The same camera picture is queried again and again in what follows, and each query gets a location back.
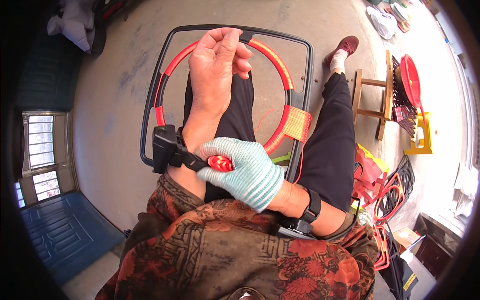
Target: plastic bag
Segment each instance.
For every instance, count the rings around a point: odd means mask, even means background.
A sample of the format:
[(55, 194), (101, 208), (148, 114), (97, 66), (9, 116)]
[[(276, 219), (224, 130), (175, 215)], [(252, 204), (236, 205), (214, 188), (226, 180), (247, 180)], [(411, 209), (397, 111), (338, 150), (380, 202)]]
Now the plastic bag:
[(397, 28), (395, 17), (373, 6), (367, 7), (367, 13), (372, 18), (373, 26), (378, 34), (384, 39), (391, 39)]

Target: cardboard box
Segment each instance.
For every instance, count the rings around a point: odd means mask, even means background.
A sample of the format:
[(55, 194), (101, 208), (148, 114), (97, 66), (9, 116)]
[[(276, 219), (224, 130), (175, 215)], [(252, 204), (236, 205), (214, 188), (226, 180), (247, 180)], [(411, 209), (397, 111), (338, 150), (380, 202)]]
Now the cardboard box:
[(393, 237), (397, 243), (402, 245), (405, 249), (410, 248), (416, 241), (420, 239), (420, 236), (405, 227), (393, 233)]

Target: left hand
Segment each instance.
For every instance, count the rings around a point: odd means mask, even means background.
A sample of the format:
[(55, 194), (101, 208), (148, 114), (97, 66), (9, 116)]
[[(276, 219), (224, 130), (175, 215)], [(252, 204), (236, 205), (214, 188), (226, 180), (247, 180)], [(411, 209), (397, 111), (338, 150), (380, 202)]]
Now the left hand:
[(197, 172), (197, 177), (225, 189), (257, 212), (266, 209), (282, 187), (282, 167), (274, 165), (257, 142), (217, 137), (200, 145), (197, 154), (204, 159), (214, 155), (231, 159), (233, 171), (205, 167)]
[(230, 104), (233, 74), (247, 79), (252, 52), (239, 42), (240, 29), (217, 28), (198, 42), (188, 60), (192, 81), (192, 113), (219, 119)]

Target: floral shirt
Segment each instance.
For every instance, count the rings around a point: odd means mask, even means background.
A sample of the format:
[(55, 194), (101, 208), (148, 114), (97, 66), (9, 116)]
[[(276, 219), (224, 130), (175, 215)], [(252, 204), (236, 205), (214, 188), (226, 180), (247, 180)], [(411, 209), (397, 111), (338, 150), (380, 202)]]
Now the floral shirt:
[(238, 200), (205, 203), (164, 174), (96, 299), (373, 298), (370, 226), (327, 242), (269, 235), (274, 222)]

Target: glove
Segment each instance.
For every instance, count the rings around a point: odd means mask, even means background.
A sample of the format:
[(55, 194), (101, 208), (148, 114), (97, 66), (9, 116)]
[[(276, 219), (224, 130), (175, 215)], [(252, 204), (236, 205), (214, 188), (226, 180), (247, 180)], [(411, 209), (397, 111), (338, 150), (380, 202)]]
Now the glove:
[(229, 137), (218, 137), (201, 145), (200, 156), (225, 156), (233, 164), (233, 171), (220, 172), (206, 167), (197, 177), (221, 187), (258, 213), (267, 208), (283, 183), (283, 168), (276, 166), (263, 146)]

